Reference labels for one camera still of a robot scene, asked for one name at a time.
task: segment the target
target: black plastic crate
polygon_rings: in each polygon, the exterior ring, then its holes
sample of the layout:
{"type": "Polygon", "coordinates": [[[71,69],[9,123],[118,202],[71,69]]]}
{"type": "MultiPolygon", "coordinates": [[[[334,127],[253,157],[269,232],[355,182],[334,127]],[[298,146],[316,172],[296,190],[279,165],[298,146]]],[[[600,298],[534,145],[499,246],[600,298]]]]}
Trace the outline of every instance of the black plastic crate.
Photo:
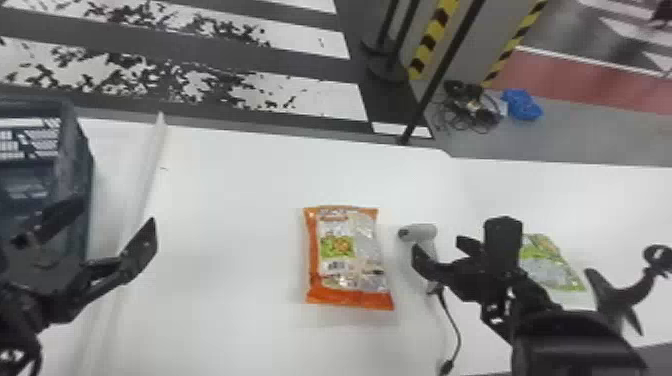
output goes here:
{"type": "Polygon", "coordinates": [[[46,248],[86,256],[93,156],[71,103],[0,96],[0,237],[45,206],[79,194],[87,209],[46,248]]]}

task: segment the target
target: yellow and black striped post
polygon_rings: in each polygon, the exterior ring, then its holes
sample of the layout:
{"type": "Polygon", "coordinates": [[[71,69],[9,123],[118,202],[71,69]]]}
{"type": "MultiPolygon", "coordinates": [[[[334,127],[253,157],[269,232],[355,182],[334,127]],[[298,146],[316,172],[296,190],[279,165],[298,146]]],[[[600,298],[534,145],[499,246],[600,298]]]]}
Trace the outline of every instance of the yellow and black striped post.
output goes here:
{"type": "Polygon", "coordinates": [[[548,4],[548,0],[539,0],[534,4],[532,10],[530,10],[527,16],[525,16],[523,19],[523,22],[521,22],[520,26],[518,26],[516,34],[513,36],[513,38],[511,38],[509,43],[506,44],[506,47],[504,47],[504,52],[499,55],[499,59],[497,59],[497,61],[490,68],[490,72],[488,72],[485,80],[481,82],[481,86],[485,88],[492,86],[492,82],[495,80],[495,78],[497,78],[497,75],[502,70],[502,68],[504,68],[504,65],[506,65],[506,62],[511,57],[511,54],[513,54],[513,50],[518,47],[520,42],[523,41],[525,34],[530,31],[530,27],[532,27],[532,25],[537,21],[539,15],[541,15],[541,11],[546,7],[546,4],[548,4]]]}
{"type": "Polygon", "coordinates": [[[427,31],[420,41],[420,46],[415,50],[415,56],[408,67],[408,75],[411,80],[417,80],[422,77],[422,72],[432,61],[432,55],[436,45],[443,39],[446,32],[448,21],[455,14],[459,0],[439,0],[439,5],[434,12],[434,16],[427,25],[427,31]]]}

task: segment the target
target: black and white floor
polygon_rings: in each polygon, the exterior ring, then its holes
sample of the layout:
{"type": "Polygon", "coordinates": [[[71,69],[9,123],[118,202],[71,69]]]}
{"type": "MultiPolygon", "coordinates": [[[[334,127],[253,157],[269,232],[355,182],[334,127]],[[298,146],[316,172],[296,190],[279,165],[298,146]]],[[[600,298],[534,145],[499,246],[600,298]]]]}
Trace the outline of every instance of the black and white floor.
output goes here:
{"type": "MultiPolygon", "coordinates": [[[[355,0],[0,0],[0,91],[94,108],[373,134],[416,100],[366,73],[355,0]]],[[[431,138],[426,127],[415,134],[431,138]]]]}

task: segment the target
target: snack bag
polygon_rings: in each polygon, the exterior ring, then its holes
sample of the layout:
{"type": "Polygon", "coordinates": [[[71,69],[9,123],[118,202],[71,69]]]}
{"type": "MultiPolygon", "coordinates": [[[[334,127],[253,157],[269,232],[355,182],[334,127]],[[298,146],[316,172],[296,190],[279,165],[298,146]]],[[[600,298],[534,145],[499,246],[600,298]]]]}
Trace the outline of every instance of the snack bag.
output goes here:
{"type": "Polygon", "coordinates": [[[303,209],[310,238],[308,303],[393,310],[376,241],[378,209],[303,209]]]}
{"type": "Polygon", "coordinates": [[[520,249],[520,266],[540,285],[566,292],[585,292],[586,287],[560,254],[551,239],[542,234],[526,234],[520,249]]]}

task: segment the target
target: metal pole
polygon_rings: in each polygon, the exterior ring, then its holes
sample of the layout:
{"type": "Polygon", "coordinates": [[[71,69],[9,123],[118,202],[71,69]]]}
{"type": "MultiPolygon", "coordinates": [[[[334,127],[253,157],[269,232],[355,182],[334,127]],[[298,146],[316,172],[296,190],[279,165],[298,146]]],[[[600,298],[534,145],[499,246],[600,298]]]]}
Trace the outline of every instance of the metal pole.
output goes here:
{"type": "Polygon", "coordinates": [[[390,5],[387,7],[385,19],[383,19],[378,34],[369,34],[362,38],[362,47],[364,47],[365,50],[376,55],[387,55],[392,51],[387,35],[390,32],[390,25],[392,25],[392,20],[394,19],[394,14],[397,12],[398,7],[399,0],[390,0],[390,5]]]}
{"type": "Polygon", "coordinates": [[[399,52],[404,45],[408,31],[411,29],[411,23],[413,23],[413,18],[415,18],[415,12],[418,10],[418,5],[420,5],[420,0],[411,0],[411,3],[408,4],[408,10],[406,10],[404,20],[401,22],[399,35],[397,35],[397,39],[394,42],[394,48],[392,49],[390,56],[387,57],[387,70],[392,69],[399,58],[399,52]]]}
{"type": "Polygon", "coordinates": [[[471,29],[471,26],[476,20],[476,16],[478,16],[478,13],[481,11],[481,8],[483,8],[483,4],[485,4],[485,1],[486,0],[474,0],[471,3],[469,10],[467,10],[466,16],[464,16],[464,20],[462,21],[460,27],[457,29],[457,32],[455,33],[455,37],[453,38],[452,42],[450,42],[448,51],[446,51],[446,54],[443,55],[443,59],[441,59],[441,63],[439,64],[439,67],[436,69],[434,77],[432,77],[432,80],[429,82],[427,90],[425,90],[425,93],[423,94],[420,103],[418,103],[418,107],[413,113],[411,121],[407,124],[404,134],[402,134],[397,139],[397,143],[399,145],[408,145],[408,141],[411,139],[413,131],[415,131],[418,122],[420,122],[420,120],[422,120],[422,117],[425,115],[427,105],[429,105],[429,102],[434,97],[436,89],[439,87],[439,84],[441,84],[443,76],[446,75],[446,71],[448,71],[450,63],[452,63],[453,60],[455,59],[457,51],[460,49],[460,46],[464,42],[464,38],[467,37],[469,29],[471,29]]]}
{"type": "Polygon", "coordinates": [[[385,20],[383,25],[380,27],[380,32],[378,33],[378,38],[376,39],[376,45],[382,46],[385,43],[387,38],[387,33],[390,31],[390,25],[392,25],[392,19],[394,18],[394,13],[397,12],[397,7],[399,6],[399,0],[391,0],[390,6],[387,7],[387,13],[385,14],[385,20]]]}
{"type": "Polygon", "coordinates": [[[411,28],[419,4],[420,0],[411,0],[408,4],[408,9],[401,22],[401,28],[399,29],[397,39],[394,41],[392,52],[387,57],[373,58],[369,61],[369,72],[373,73],[377,78],[391,84],[400,84],[408,79],[406,68],[399,63],[399,52],[404,45],[406,36],[408,36],[408,31],[411,28]]]}

